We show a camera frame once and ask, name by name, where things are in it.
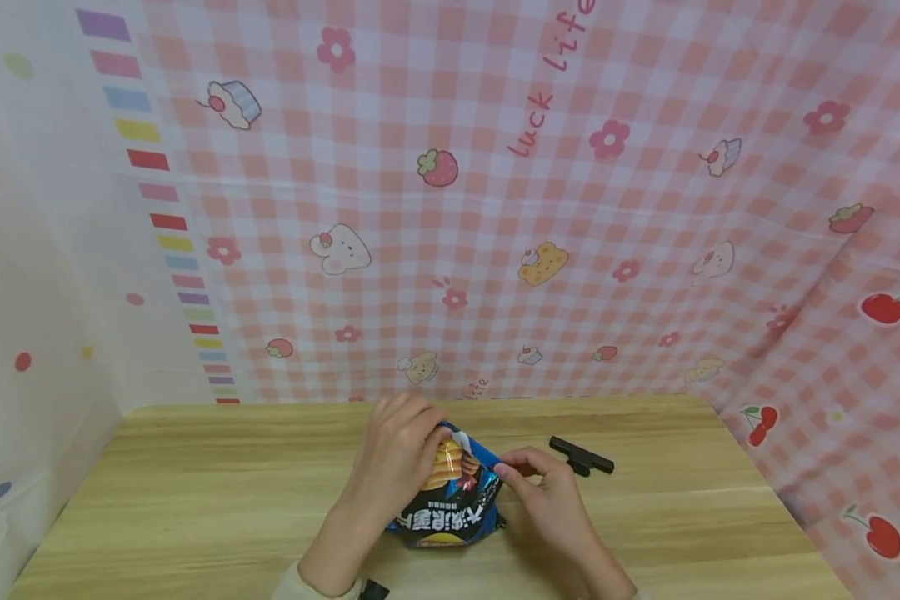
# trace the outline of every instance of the green dot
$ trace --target green dot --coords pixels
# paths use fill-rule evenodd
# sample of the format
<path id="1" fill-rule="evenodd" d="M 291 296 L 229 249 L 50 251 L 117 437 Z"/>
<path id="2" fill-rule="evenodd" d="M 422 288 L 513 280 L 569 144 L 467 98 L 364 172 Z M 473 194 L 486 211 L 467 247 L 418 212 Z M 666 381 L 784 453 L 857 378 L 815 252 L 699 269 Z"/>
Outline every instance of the green dot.
<path id="1" fill-rule="evenodd" d="M 22 54 L 7 52 L 3 55 L 3 64 L 7 65 L 7 70 L 17 77 L 33 78 L 33 65 Z"/>

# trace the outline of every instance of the black binder clip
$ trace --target black binder clip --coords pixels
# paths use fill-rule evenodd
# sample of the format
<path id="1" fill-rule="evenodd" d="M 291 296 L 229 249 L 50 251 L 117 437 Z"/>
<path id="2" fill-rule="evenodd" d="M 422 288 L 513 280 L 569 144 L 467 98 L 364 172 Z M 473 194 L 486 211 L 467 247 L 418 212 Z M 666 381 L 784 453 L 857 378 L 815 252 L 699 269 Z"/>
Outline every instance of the black binder clip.
<path id="1" fill-rule="evenodd" d="M 567 455 L 567 465 L 572 468 L 572 472 L 580 475 L 581 478 L 589 478 L 590 469 L 596 468 L 609 475 L 613 473 L 613 461 L 603 458 L 599 454 L 594 454 L 589 450 L 574 446 L 566 440 L 562 440 L 557 436 L 550 437 L 550 448 L 557 450 L 558 453 Z"/>
<path id="2" fill-rule="evenodd" d="M 360 593 L 359 600 L 384 600 L 389 595 L 389 589 L 381 586 L 380 583 L 368 579 L 366 585 Z"/>

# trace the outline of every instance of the wooden table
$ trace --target wooden table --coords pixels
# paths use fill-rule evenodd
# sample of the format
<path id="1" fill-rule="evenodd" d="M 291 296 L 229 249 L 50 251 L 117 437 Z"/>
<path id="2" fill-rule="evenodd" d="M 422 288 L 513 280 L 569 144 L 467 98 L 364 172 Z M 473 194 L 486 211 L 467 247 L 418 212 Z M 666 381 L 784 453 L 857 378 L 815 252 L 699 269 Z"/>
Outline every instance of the wooden table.
<path id="1" fill-rule="evenodd" d="M 449 402 L 492 450 L 551 435 L 616 461 L 579 478 L 594 524 L 653 600 L 849 598 L 702 399 Z M 161 406 L 129 415 L 13 600 L 267 600 L 347 480 L 366 404 Z M 389 535 L 366 574 L 393 600 L 576 598 L 511 492 L 511 527 L 469 548 Z"/>

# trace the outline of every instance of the beige sleeve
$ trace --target beige sleeve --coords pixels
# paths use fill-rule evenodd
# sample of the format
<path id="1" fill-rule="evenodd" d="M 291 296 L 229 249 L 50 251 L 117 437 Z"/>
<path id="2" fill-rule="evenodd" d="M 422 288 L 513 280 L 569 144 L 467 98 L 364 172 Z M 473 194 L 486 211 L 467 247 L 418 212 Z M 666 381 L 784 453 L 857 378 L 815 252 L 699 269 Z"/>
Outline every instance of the beige sleeve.
<path id="1" fill-rule="evenodd" d="M 363 589 L 363 580 L 358 579 L 349 592 L 337 598 L 328 599 L 326 596 L 317 592 L 316 589 L 306 585 L 300 579 L 300 572 L 297 570 L 297 563 L 291 564 L 290 568 L 284 574 L 283 579 L 273 590 L 271 600 L 357 600 Z"/>

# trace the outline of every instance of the blue snack bag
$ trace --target blue snack bag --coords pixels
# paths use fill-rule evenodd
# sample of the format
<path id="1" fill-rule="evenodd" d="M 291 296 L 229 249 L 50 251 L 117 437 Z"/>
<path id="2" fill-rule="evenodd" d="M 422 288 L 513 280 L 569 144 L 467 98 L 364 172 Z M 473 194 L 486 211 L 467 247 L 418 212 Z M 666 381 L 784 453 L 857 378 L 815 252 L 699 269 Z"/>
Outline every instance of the blue snack bag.
<path id="1" fill-rule="evenodd" d="M 495 504 L 503 482 L 493 466 L 500 459 L 460 428 L 440 424 L 452 436 L 437 448 L 430 478 L 387 525 L 409 548 L 464 546 L 506 526 Z"/>

